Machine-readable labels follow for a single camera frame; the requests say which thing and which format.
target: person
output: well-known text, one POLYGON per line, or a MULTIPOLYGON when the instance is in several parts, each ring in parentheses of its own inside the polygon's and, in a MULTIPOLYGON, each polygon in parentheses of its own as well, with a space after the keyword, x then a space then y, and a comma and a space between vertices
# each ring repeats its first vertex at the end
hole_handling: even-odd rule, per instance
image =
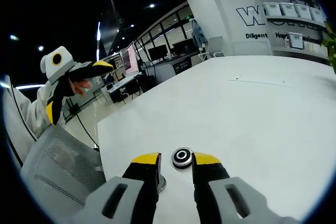
MULTIPOLYGON (((88 80, 79 82, 71 82, 69 80, 69 82, 74 95, 80 94, 81 96, 85 96, 85 92, 82 88, 91 88, 91 84, 88 80)), ((5 77, 4 84, 5 90, 2 97, 4 126, 14 163, 18 169, 20 169, 30 148, 43 134, 46 128, 51 125, 46 113, 47 100, 51 92, 51 84, 47 81, 44 87, 39 88, 37 91, 37 99, 33 102, 15 88, 13 88, 13 95, 9 76, 5 77)), ((65 122, 62 116, 60 117, 58 124, 65 127, 65 122)))

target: gray floor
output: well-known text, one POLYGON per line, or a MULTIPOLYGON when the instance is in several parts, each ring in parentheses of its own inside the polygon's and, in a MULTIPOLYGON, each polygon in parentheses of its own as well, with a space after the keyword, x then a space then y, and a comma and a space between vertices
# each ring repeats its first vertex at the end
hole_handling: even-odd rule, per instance
MULTIPOLYGON (((132 102, 132 97, 129 96, 125 99, 126 104, 132 102)), ((117 111, 121 107, 125 106, 123 102, 113 103, 111 101, 107 102, 103 95, 97 96, 97 99, 94 99, 90 105, 84 108, 79 112, 78 116, 82 121, 84 127, 89 132, 93 140, 99 145, 98 141, 98 130, 97 124, 108 115, 117 111)), ((76 137, 78 140, 82 141, 91 148, 95 147, 95 144, 87 135, 83 127, 81 126, 78 118, 75 116, 66 124, 66 130, 76 137)))

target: window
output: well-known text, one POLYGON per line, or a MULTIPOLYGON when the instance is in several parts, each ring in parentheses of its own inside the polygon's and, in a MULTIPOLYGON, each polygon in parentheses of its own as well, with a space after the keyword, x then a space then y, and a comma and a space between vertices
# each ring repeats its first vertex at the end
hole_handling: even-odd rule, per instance
POLYGON ((162 29, 161 29, 160 23, 157 24, 157 25, 151 30, 151 35, 152 35, 153 39, 154 39, 155 36, 158 35, 159 33, 162 33, 162 29))
POLYGON ((142 41, 146 44, 148 41, 151 40, 151 37, 149 36, 149 33, 146 33, 144 36, 142 36, 142 41))
POLYGON ((187 5, 177 12, 181 20, 187 19, 187 17, 193 17, 193 12, 190 7, 187 5))
POLYGON ((191 39, 193 37, 192 33, 193 33, 193 28, 191 26, 191 22, 188 22, 187 24, 183 25, 185 34, 187 35, 188 39, 191 39))
POLYGON ((169 47, 167 45, 167 42, 166 42, 163 34, 159 35, 158 37, 156 37, 154 39, 154 44, 155 44, 156 47, 159 47, 159 46, 162 46, 162 45, 166 45, 167 51, 169 52, 169 47))
POLYGON ((185 40, 181 26, 169 30, 166 36, 171 48, 173 48, 173 44, 185 40))
POLYGON ((178 23, 178 19, 177 19, 177 15, 173 14, 171 16, 169 16, 168 18, 166 18, 164 21, 162 21, 162 25, 163 25, 163 29, 168 29, 169 27, 171 27, 172 25, 178 23))
POLYGON ((135 42, 135 46, 136 46, 137 49, 138 49, 140 58, 141 58, 144 62, 147 62, 147 61, 148 61, 148 58, 147 58, 147 55, 146 55, 145 51, 143 50, 143 48, 140 46, 140 44, 139 44, 138 42, 135 42))

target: white counter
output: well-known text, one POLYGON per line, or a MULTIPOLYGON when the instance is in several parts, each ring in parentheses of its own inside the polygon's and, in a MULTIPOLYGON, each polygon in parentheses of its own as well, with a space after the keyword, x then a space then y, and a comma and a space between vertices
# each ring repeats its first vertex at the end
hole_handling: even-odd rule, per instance
POLYGON ((98 137, 106 179, 122 176, 141 154, 162 153, 167 188, 154 223, 199 223, 192 170, 171 163, 182 146, 218 157, 231 177, 263 193, 271 210, 302 220, 333 176, 335 122, 331 67, 233 56, 205 61, 141 95, 102 120, 98 137))

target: white table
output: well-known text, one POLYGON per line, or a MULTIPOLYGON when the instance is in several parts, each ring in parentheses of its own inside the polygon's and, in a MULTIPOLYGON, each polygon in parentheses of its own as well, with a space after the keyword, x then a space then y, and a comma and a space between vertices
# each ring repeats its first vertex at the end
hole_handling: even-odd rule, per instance
POLYGON ((115 85, 113 85, 113 87, 111 89, 108 89, 107 92, 108 93, 113 93, 113 92, 117 91, 118 89, 122 88, 127 83, 131 82, 135 77, 137 77, 141 74, 142 73, 137 73, 137 74, 125 77, 124 79, 122 79, 121 81, 119 81, 115 85))
POLYGON ((98 137, 106 179, 122 176, 141 154, 162 153, 167 188, 154 223, 199 223, 192 170, 171 163, 182 146, 218 157, 231 177, 263 193, 271 210, 303 220, 335 170, 335 123, 331 67, 233 56, 205 61, 148 91, 98 123, 98 137), (236 78, 245 81, 230 81, 236 78))

